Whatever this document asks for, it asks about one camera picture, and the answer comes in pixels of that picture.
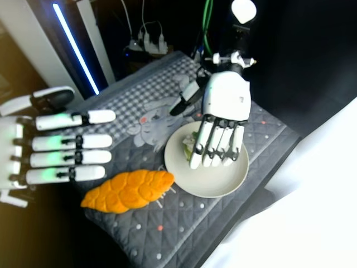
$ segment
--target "white robotic hand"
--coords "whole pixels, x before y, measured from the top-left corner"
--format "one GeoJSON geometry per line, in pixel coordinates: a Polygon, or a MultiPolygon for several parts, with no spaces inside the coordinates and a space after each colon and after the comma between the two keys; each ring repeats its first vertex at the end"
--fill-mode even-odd
{"type": "Polygon", "coordinates": [[[243,143],[244,125],[250,114],[249,82],[239,73],[224,71],[210,78],[203,97],[203,119],[190,168],[228,166],[237,160],[243,143]]]}
{"type": "Polygon", "coordinates": [[[27,202],[9,196],[9,190],[30,184],[62,183],[101,179],[112,155],[102,148],[112,144],[106,134],[42,136],[42,131],[107,123],[115,120],[110,110],[83,113],[58,113],[38,116],[7,116],[35,106],[44,112],[55,111],[73,98],[69,87],[57,87],[12,99],[0,106],[0,202],[20,207],[27,202]]]}

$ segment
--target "green cable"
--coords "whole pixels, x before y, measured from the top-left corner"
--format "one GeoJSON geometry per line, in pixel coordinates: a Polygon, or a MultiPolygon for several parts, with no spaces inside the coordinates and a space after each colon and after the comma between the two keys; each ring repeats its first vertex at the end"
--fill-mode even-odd
{"type": "Polygon", "coordinates": [[[205,3],[205,9],[204,9],[204,14],[203,14],[203,21],[202,21],[202,31],[203,31],[203,34],[204,34],[204,44],[205,44],[205,47],[207,49],[207,52],[212,55],[212,50],[208,44],[208,40],[207,40],[207,29],[209,27],[209,23],[210,23],[210,20],[211,20],[211,15],[212,15],[212,10],[213,10],[213,0],[206,0],[206,3],[205,3]]]}

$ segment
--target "plush croissant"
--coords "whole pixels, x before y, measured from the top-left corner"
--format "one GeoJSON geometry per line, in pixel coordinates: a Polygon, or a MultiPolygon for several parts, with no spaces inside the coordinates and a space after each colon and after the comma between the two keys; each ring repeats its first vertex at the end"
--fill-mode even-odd
{"type": "Polygon", "coordinates": [[[167,171],[136,170],[121,173],[86,193],[81,207],[107,213],[124,213],[157,200],[173,184],[167,171]]]}

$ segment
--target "plate rim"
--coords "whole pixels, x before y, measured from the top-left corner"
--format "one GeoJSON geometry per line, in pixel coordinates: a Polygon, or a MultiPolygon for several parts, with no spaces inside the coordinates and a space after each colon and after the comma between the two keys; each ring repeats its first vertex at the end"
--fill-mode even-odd
{"type": "MultiPolygon", "coordinates": [[[[182,129],[182,128],[184,128],[184,127],[187,127],[188,125],[195,125],[195,124],[198,124],[198,123],[201,124],[200,121],[195,121],[195,122],[191,122],[191,123],[188,123],[188,124],[185,124],[185,125],[181,126],[181,127],[178,128],[178,129],[170,136],[170,138],[167,140],[166,146],[165,146],[165,151],[164,151],[164,156],[163,156],[166,169],[167,169],[167,166],[166,166],[166,154],[168,154],[168,153],[167,153],[167,144],[169,143],[169,141],[172,139],[172,137],[174,136],[174,134],[175,134],[177,131],[179,131],[180,129],[182,129]]],[[[231,190],[231,191],[229,191],[229,192],[227,192],[227,193],[225,193],[225,194],[207,197],[207,196],[204,196],[204,195],[195,194],[195,193],[192,193],[192,192],[190,192],[190,191],[185,190],[183,187],[181,187],[181,186],[179,185],[179,183],[176,182],[176,180],[174,181],[174,183],[176,183],[177,186],[180,187],[180,188],[181,188],[182,190],[184,190],[185,192],[187,192],[187,193],[189,193],[189,194],[192,194],[192,195],[194,195],[194,196],[196,196],[196,197],[201,197],[201,198],[220,198],[220,197],[224,197],[224,196],[226,196],[226,195],[229,195],[229,194],[233,193],[234,191],[236,191],[236,190],[244,183],[244,181],[246,180],[246,178],[247,178],[247,176],[248,176],[248,172],[249,172],[250,162],[249,162],[248,151],[247,151],[247,148],[245,147],[245,144],[242,143],[242,145],[243,145],[243,146],[242,146],[242,149],[241,149],[241,153],[242,153],[242,150],[244,150],[245,155],[246,155],[246,157],[247,157],[247,163],[248,163],[248,165],[247,165],[247,170],[245,171],[245,174],[244,174],[244,177],[243,177],[242,181],[241,181],[241,182],[238,184],[238,186],[235,187],[233,190],[231,190]]]]}

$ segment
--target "gray quilted tablecloth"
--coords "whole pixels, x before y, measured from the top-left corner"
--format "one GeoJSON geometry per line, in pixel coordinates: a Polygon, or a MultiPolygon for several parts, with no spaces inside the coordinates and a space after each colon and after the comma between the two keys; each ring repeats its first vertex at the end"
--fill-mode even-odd
{"type": "MultiPolygon", "coordinates": [[[[113,159],[105,165],[107,178],[137,169],[164,169],[163,149],[180,126],[200,120],[200,104],[177,117],[168,115],[169,105],[180,89],[176,74],[195,77],[197,65],[180,52],[149,64],[139,72],[111,85],[98,97],[78,107],[112,109],[117,119],[109,124],[68,130],[75,133],[109,133],[113,159]]],[[[150,203],[116,215],[86,209],[86,216],[108,232],[135,267],[195,267],[224,237],[239,218],[240,208],[264,180],[272,175],[298,135],[254,102],[245,129],[250,168],[243,185],[217,199],[195,197],[176,184],[160,199],[162,208],[150,203]]],[[[77,183],[84,194],[105,179],[77,183]]]]}

